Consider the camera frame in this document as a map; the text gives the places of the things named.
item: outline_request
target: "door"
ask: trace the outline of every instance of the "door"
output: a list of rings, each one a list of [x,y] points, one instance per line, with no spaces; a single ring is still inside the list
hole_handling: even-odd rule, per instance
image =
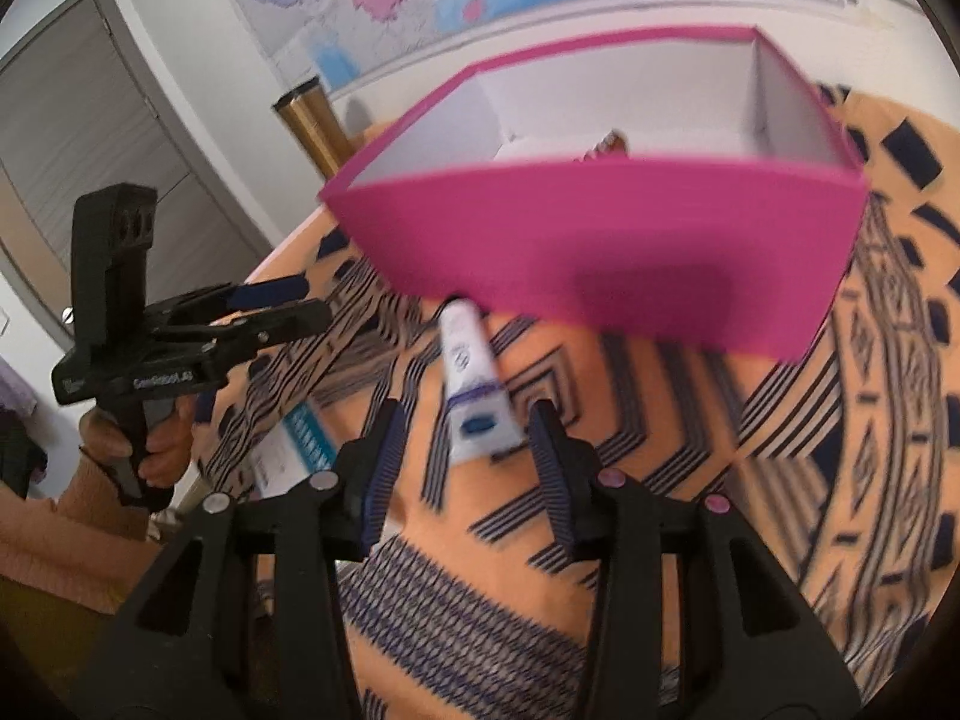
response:
[[[269,251],[213,199],[155,114],[95,0],[76,0],[0,70],[0,240],[59,318],[77,197],[119,182],[160,195],[147,297],[242,281]]]

